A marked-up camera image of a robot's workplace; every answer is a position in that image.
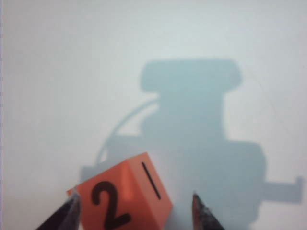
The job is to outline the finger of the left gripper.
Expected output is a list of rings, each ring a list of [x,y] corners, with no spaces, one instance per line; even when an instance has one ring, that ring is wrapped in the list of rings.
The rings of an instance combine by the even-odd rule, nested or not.
[[[81,197],[76,190],[64,204],[46,219],[37,230],[78,230],[81,216]]]
[[[194,230],[224,230],[196,192],[192,197],[192,224]]]

